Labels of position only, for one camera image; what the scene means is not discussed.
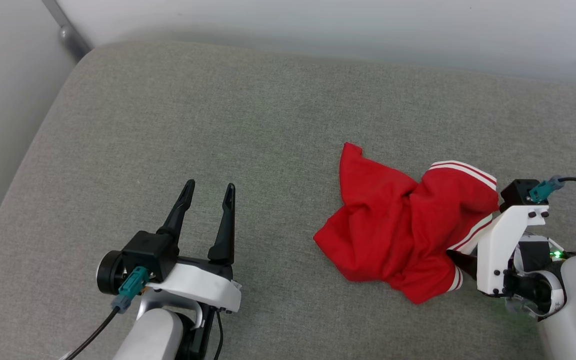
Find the gray fabric surface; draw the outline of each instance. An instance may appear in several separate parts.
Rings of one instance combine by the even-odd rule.
[[[460,160],[498,178],[576,176],[576,86],[178,42],[94,50],[0,209],[0,359],[54,360],[110,312],[103,255],[156,230],[196,180],[181,251],[205,257],[237,186],[237,314],[223,360],[540,359],[536,326],[474,281],[413,305],[346,281],[313,234],[341,205],[345,141],[419,179]],[[540,232],[576,249],[576,184]],[[113,357],[137,306],[81,359]],[[213,332],[210,357],[217,345]]]

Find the white stripe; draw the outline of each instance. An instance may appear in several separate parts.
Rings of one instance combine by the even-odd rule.
[[[450,285],[450,288],[448,289],[449,292],[452,292],[455,289],[458,289],[457,284],[459,284],[459,278],[460,278],[460,270],[457,266],[454,267],[454,279],[452,280],[452,285]]]
[[[475,171],[472,171],[470,168],[467,168],[467,167],[464,167],[461,165],[443,164],[443,165],[433,165],[428,170],[433,170],[433,169],[454,169],[454,170],[462,171],[462,172],[470,175],[471,177],[479,180],[480,182],[486,184],[493,191],[497,191],[497,187],[493,182],[490,182],[490,180],[481,176],[480,174],[476,173]]]
[[[487,173],[486,171],[483,171],[483,170],[481,170],[481,169],[478,169],[478,168],[476,168],[475,166],[472,166],[471,164],[466,164],[466,162],[461,162],[461,161],[456,161],[456,160],[437,161],[437,162],[434,162],[434,164],[430,165],[430,167],[440,166],[440,165],[442,165],[442,164],[448,164],[448,163],[459,164],[460,166],[467,167],[467,168],[469,168],[470,170],[478,171],[478,172],[484,174],[485,176],[489,177],[490,179],[492,179],[494,182],[497,182],[497,178],[494,177],[493,175],[490,175],[490,174]]]
[[[464,272],[460,268],[457,268],[457,271],[459,272],[459,286],[457,286],[457,289],[459,289],[464,285]]]
[[[459,241],[458,243],[454,244],[453,246],[450,246],[448,248],[448,250],[453,250],[454,248],[457,248],[457,246],[460,246],[463,243],[466,243],[466,241],[468,241],[468,238],[472,237],[473,234],[475,233],[475,231],[479,230],[480,228],[483,228],[484,225],[486,225],[489,221],[492,220],[492,214],[484,217],[483,219],[481,219],[478,223],[476,223],[473,227],[470,228],[470,231],[468,231],[468,234],[466,235],[466,237],[464,237],[463,239],[461,239],[461,241]]]

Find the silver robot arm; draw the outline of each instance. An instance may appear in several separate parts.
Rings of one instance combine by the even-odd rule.
[[[526,231],[546,224],[549,207],[532,203],[515,182],[502,191],[502,213],[478,233],[475,253],[449,250],[448,256],[483,294],[503,297],[510,312],[537,319],[549,360],[576,359],[576,252]]]

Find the jacket sleeve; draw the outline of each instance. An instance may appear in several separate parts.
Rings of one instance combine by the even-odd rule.
[[[463,162],[435,162],[409,198],[415,246],[401,290],[417,302],[461,287],[446,250],[469,254],[476,246],[474,235],[498,210],[496,179]]]
[[[408,227],[407,196],[417,183],[366,159],[361,148],[350,143],[343,146],[339,180],[343,207],[314,240],[348,280],[384,280],[393,266],[406,264],[407,251],[396,250],[393,242],[397,232]]]

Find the striped cuff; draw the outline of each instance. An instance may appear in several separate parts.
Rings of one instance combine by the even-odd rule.
[[[462,171],[470,175],[471,177],[479,180],[480,182],[484,183],[485,185],[490,187],[490,189],[497,191],[497,179],[493,175],[490,175],[486,171],[482,171],[476,168],[475,166],[466,164],[465,162],[454,160],[439,161],[435,162],[434,164],[432,164],[432,166],[430,166],[429,170],[433,169],[454,169]]]
[[[452,281],[452,285],[446,292],[452,292],[453,290],[457,290],[462,287],[464,284],[464,274],[462,270],[459,269],[457,266],[454,267],[454,280]]]
[[[492,223],[492,214],[484,217],[478,223],[476,223],[470,229],[470,231],[468,231],[468,234],[466,235],[466,237],[461,239],[461,241],[454,244],[453,246],[450,246],[448,248],[448,250],[458,251],[458,252],[460,252],[462,254],[466,254],[466,255],[472,253],[473,250],[475,249],[475,246],[477,246],[477,243],[479,242],[479,240],[476,238],[476,235],[478,234],[478,232],[480,232],[481,230],[486,228],[488,225],[490,225],[490,223]]]

